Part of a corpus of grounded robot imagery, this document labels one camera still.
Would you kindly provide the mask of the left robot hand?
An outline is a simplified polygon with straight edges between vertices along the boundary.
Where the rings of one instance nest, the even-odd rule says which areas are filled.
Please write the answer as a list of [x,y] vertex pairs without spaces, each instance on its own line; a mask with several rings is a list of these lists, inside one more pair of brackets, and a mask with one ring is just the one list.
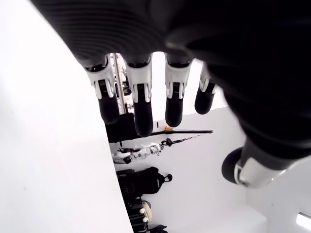
[[77,61],[107,53],[144,64],[165,52],[203,61],[201,81],[223,89],[245,132],[223,176],[270,183],[311,155],[311,3],[308,0],[35,0]]

